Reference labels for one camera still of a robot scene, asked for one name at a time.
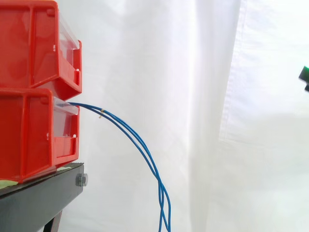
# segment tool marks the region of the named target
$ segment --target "red storage bin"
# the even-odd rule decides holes
[[[0,0],[0,87],[82,92],[82,44],[49,0]]]
[[[22,183],[78,159],[79,108],[47,89],[0,89],[0,180]]]

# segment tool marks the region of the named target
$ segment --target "metal stand leg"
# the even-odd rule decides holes
[[[45,226],[43,232],[58,232],[62,211],[51,219]]]

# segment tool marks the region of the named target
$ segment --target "metal bolt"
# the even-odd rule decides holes
[[[79,174],[78,175],[78,186],[84,187],[88,184],[88,175],[87,174]]]

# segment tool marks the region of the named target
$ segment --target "blue cable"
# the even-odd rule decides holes
[[[88,104],[82,104],[82,103],[73,103],[73,102],[70,102],[71,104],[73,104],[73,105],[79,105],[79,106],[82,106],[82,107],[84,107],[84,108],[92,108],[92,109],[96,109],[96,110],[99,110],[100,112],[102,111],[102,108],[99,108],[99,107],[96,107],[96,106],[92,106],[92,105],[88,105]],[[142,138],[126,123],[126,122],[124,122],[122,119],[120,119],[120,118],[118,118],[117,116],[115,116],[115,115],[113,115],[112,113],[110,113],[110,112],[108,112],[108,111],[106,111],[106,110],[104,110],[103,111],[104,113],[106,113],[107,115],[109,115],[109,116],[111,116],[114,120],[116,120],[118,123],[120,123],[123,127],[125,127],[138,141],[139,141],[139,143],[143,146],[143,148],[145,149],[145,151],[146,151],[146,153],[147,153],[147,155],[149,156],[149,158],[150,158],[150,161],[151,161],[151,163],[153,164],[153,166],[154,166],[154,170],[155,170],[155,173],[156,173],[156,175],[159,177],[159,172],[158,172],[158,170],[157,170],[157,168],[156,168],[156,165],[155,165],[155,162],[154,162],[154,160],[153,160],[153,158],[152,158],[152,156],[151,156],[151,154],[150,154],[150,151],[149,151],[149,149],[148,149],[148,147],[146,146],[146,144],[145,144],[145,142],[142,140]],[[161,194],[160,194],[160,192],[161,191],[164,191],[163,189],[161,189],[161,186],[160,186],[160,183],[159,183],[159,181],[158,181],[158,191],[159,191],[159,193],[158,193],[158,195],[159,195],[159,203],[160,203],[160,206],[163,208],[163,206],[164,206],[164,203],[162,203],[162,200],[161,200]],[[166,226],[166,228],[167,228],[167,230],[168,230],[168,225],[170,225],[170,220],[169,220],[169,223],[167,223],[167,220],[166,220],[166,216],[165,216],[165,213],[164,213],[164,211],[163,211],[163,219],[164,219],[164,223],[165,223],[165,226]]]
[[[158,195],[159,195],[159,203],[160,203],[160,224],[159,224],[159,232],[161,231],[162,228],[162,218],[164,220],[166,229],[168,230],[168,232],[171,231],[170,228],[170,219],[171,219],[171,204],[170,204],[170,199],[169,199],[169,195],[165,189],[165,186],[163,185],[161,178],[159,176],[159,172],[158,169],[155,165],[155,162],[150,154],[150,151],[148,149],[148,147],[146,146],[145,142],[142,140],[142,138],[126,123],[124,122],[122,119],[118,118],[117,116],[113,115],[112,113],[103,110],[102,108],[96,107],[96,106],[92,106],[92,105],[88,105],[88,104],[82,104],[82,103],[75,103],[75,102],[70,102],[70,104],[72,105],[77,105],[77,106],[81,106],[84,107],[88,110],[91,110],[99,115],[101,115],[102,117],[108,119],[110,122],[112,122],[115,126],[117,126],[130,140],[131,142],[135,145],[135,147],[140,151],[140,153],[143,155],[144,159],[146,160],[150,170],[152,171],[153,175],[156,177],[156,179],[158,180]],[[146,151],[154,169],[152,168],[152,166],[150,165],[148,159],[146,158],[145,154],[143,153],[143,151],[141,150],[141,148],[136,144],[136,142],[132,139],[132,137],[125,131],[123,130],[122,127],[120,127],[115,121],[113,121],[113,119],[118,122],[120,125],[122,125],[125,129],[127,129],[138,141],[139,143],[142,145],[142,147],[144,148],[144,150]],[[165,213],[164,213],[164,194],[167,198],[168,201],[168,205],[169,205],[169,218],[168,218],[168,223],[165,217]]]

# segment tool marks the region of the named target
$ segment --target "white fabric backdrop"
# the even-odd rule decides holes
[[[110,110],[144,138],[170,194],[172,231],[305,231],[309,96],[297,77],[309,48],[307,7],[58,3],[83,42],[75,100]],[[86,110],[80,139],[89,183],[59,231],[156,231],[157,183],[136,148]]]
[[[241,1],[206,231],[309,230],[308,7]]]

